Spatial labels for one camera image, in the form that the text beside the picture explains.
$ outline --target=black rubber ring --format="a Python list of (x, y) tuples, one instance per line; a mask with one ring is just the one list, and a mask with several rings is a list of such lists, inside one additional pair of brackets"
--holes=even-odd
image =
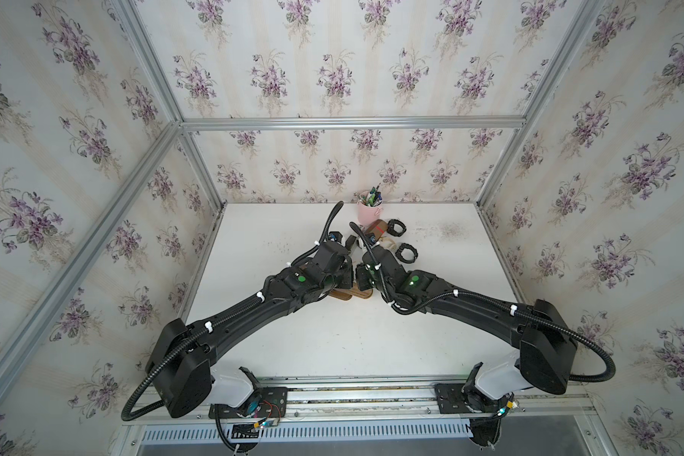
[[(399, 226), (402, 228), (402, 231), (395, 231), (395, 229), (393, 228), (395, 225), (399, 225)], [(400, 220), (398, 220), (398, 219), (392, 218), (392, 219), (390, 219), (390, 221), (388, 222), (388, 229), (387, 229), (387, 231), (388, 231), (388, 233), (390, 233), (391, 236), (401, 237), (402, 234), (403, 234), (404, 232), (406, 232), (407, 230), (408, 230), (408, 229), (405, 227), (405, 224), (404, 224), (403, 222), (401, 222)]]
[[(412, 260), (406, 260), (405, 258), (403, 258), (402, 257), (402, 251), (403, 250), (410, 250), (411, 252), (413, 252), (413, 259)], [(403, 242), (401, 244), (401, 246), (398, 247), (397, 250), (395, 251), (395, 258), (404, 262), (405, 264), (415, 263), (416, 260), (418, 259), (418, 250), (416, 250), (416, 248), (413, 247), (412, 245), (406, 244), (405, 242)]]

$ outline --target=floral wallpaper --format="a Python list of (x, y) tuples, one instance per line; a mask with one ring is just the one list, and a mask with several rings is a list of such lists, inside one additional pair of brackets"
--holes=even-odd
[(221, 198), (325, 203), (380, 187), (384, 201), (474, 201), (506, 145), (501, 128), (204, 131)]
[[(0, 2), (0, 350), (165, 127), (139, 67), (109, 0)], [(0, 454), (107, 453), (212, 217), (175, 146), (0, 405)]]
[[(185, 117), (521, 114), (580, 4), (136, 2)], [(632, 8), (604, 15), (594, 59)]]
[(165, 126), (113, 11), (0, 2), (0, 348)]
[(524, 295), (613, 354), (586, 389), (620, 454), (684, 456), (684, 1), (604, 4), (484, 213)]
[(199, 190), (173, 147), (0, 406), (0, 445), (25, 447), (4, 454), (109, 453), (120, 409), (181, 310), (211, 229), (214, 212)]

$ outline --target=vent grille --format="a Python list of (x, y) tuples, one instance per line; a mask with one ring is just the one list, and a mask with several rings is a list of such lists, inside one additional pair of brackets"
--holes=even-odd
[[(224, 431), (231, 442), (230, 424)], [(262, 429), (256, 442), (331, 442), (343, 440), (446, 439), (471, 437), (469, 420), (438, 418), (425, 420), (376, 420), (332, 423), (281, 423)], [(173, 443), (220, 442), (214, 424), (148, 425), (142, 443), (145, 445)], [(253, 442), (249, 439), (238, 443)]]

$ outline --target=pink pen holder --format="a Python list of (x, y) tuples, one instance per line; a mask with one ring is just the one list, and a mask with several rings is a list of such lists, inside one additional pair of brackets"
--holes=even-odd
[(362, 202), (362, 198), (369, 196), (370, 192), (362, 192), (360, 196), (360, 201), (357, 202), (357, 222), (359, 222), (363, 227), (372, 224), (375, 220), (380, 218), (380, 214), (383, 212), (382, 201), (377, 206), (366, 206)]

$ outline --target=white table surface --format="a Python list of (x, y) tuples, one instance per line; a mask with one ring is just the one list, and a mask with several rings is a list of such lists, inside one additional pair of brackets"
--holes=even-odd
[[(214, 315), (256, 293), (319, 239), (333, 204), (228, 204), (187, 322)], [(507, 301), (511, 287), (472, 204), (387, 204), (382, 218), (408, 226), (398, 243), (419, 252), (407, 270)], [(356, 220), (345, 204), (330, 231), (347, 237)], [(353, 260), (359, 260), (357, 249)], [(441, 315), (399, 315), (375, 291), (369, 299), (325, 298), (282, 317), (219, 360), (257, 377), (465, 375), (479, 361), (509, 353), (489, 333)]]

